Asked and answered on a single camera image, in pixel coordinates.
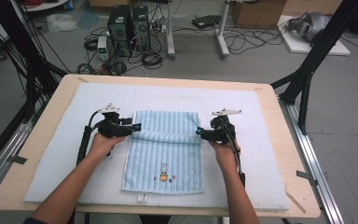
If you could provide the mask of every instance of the black pole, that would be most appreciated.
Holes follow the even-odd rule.
[[[21,56],[26,58],[33,67],[34,77],[40,82],[43,93],[52,95],[57,89],[58,83],[51,74],[48,64],[44,62],[46,59],[40,57],[40,52],[9,0],[0,1],[0,24]]]
[[[303,134],[307,134],[306,118],[312,77],[357,14],[358,0],[343,0],[301,66],[293,74],[271,84],[276,89],[289,83],[280,94],[280,99],[289,105],[293,105],[302,92],[298,125]]]

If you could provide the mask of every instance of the towel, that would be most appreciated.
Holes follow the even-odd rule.
[[[159,194],[202,193],[198,113],[137,111],[124,172],[123,190]]]

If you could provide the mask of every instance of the desktop computer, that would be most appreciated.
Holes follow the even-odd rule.
[[[132,11],[132,22],[136,35],[137,50],[150,50],[150,31],[147,7],[134,7]]]
[[[121,57],[130,57],[131,41],[134,38],[130,6],[113,6],[107,27],[115,53]]]

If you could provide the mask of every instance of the metal rail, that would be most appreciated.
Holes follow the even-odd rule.
[[[330,220],[331,224],[343,224],[344,220],[338,210],[336,201],[334,200],[333,194],[328,187],[327,181],[324,178],[324,172],[318,162],[318,158],[315,155],[310,139],[307,135],[301,132],[300,127],[298,126],[298,112],[294,105],[284,104],[284,108],[287,110],[288,116],[295,134],[297,141],[300,145],[300,149],[303,154],[303,158],[308,165],[310,175],[313,179],[318,180],[318,185],[315,187],[318,190],[320,199],[324,205],[324,211]]]

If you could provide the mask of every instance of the wooden table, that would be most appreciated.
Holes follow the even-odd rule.
[[[82,82],[131,84],[145,86],[190,87],[221,90],[254,91],[267,125],[270,142],[280,169],[290,209],[283,212],[257,212],[260,217],[318,217],[321,212],[307,179],[296,176],[304,172],[301,159],[273,89],[268,84],[165,79],[147,77],[99,77],[67,75],[55,91],[41,118],[24,144],[19,156],[27,158],[23,165],[13,163],[0,185],[0,210],[33,211],[38,203],[25,203],[23,197],[34,177],[40,158],[78,85]],[[79,204],[78,212],[132,213],[162,215],[227,216],[222,208],[185,208],[128,205]]]

